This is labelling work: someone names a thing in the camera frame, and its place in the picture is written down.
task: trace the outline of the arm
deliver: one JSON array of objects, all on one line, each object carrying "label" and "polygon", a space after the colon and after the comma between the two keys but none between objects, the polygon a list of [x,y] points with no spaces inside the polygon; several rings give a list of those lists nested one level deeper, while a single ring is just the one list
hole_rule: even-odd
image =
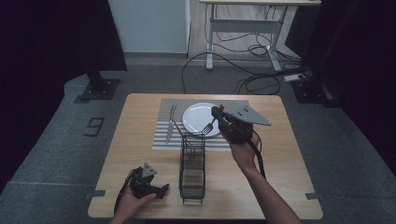
[{"label": "arm", "polygon": [[111,224],[125,223],[129,218],[133,217],[140,207],[156,198],[156,194],[149,194],[141,199],[137,199],[131,188],[126,188],[120,199],[119,207],[117,208],[114,217],[111,219]]},{"label": "arm", "polygon": [[[256,146],[260,141],[259,136],[255,133],[251,140]],[[247,182],[251,186],[268,223],[302,223],[289,205],[257,170],[254,162],[255,153],[248,143],[242,145],[231,144],[229,141],[228,143],[230,144],[233,158],[247,178]]]}]

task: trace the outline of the desk leg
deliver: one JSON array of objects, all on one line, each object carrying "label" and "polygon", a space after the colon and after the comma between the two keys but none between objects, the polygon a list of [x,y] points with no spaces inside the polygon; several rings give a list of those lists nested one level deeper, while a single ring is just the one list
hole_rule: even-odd
[{"label": "desk leg", "polygon": [[209,43],[207,44],[207,52],[206,55],[206,70],[211,71],[213,70],[213,15],[215,11],[215,5],[211,5],[210,11],[210,19],[209,19]]},{"label": "desk leg", "polygon": [[276,48],[277,40],[279,39],[280,31],[282,30],[283,22],[285,20],[287,11],[288,11],[288,6],[284,6],[283,10],[282,10],[282,14],[280,15],[280,18],[278,20],[276,32],[274,34],[274,38],[272,39],[271,46],[267,46],[268,55],[270,56],[271,63],[273,64],[274,69],[276,71],[282,70],[282,68],[280,67],[279,61],[278,61],[277,54],[275,52],[275,48]]}]

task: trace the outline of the white plate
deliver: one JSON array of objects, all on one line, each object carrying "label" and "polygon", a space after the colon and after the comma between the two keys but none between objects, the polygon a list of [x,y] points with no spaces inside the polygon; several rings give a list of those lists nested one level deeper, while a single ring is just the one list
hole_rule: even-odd
[{"label": "white plate", "polygon": [[[200,133],[208,123],[212,122],[212,106],[215,105],[210,103],[198,103],[189,106],[183,114],[183,125],[187,131],[190,133]],[[212,132],[208,133],[206,137],[216,135],[219,132],[219,122],[215,120]]]}]

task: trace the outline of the forearm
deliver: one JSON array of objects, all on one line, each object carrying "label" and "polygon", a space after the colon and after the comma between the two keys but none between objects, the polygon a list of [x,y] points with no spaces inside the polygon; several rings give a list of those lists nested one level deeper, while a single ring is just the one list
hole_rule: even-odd
[{"label": "forearm", "polygon": [[257,169],[243,170],[269,224],[302,223]]},{"label": "forearm", "polygon": [[110,220],[110,224],[123,224],[123,223],[124,223],[124,221],[121,220],[121,219],[118,218],[118,217],[113,217],[113,218]]}]

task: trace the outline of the white desk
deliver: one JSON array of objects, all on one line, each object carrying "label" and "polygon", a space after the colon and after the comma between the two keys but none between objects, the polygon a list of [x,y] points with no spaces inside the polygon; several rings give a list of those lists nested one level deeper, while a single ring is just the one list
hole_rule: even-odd
[{"label": "white desk", "polygon": [[[288,11],[288,6],[320,5],[319,0],[200,0],[200,2],[211,6],[207,52],[213,52],[214,32],[274,34],[271,45],[267,46],[267,50],[276,71],[282,70],[275,48],[280,31],[282,30],[283,20]],[[278,21],[217,20],[214,18],[215,5],[268,5],[283,6],[283,9]],[[206,56],[206,69],[213,69],[213,54],[207,54]]]}]

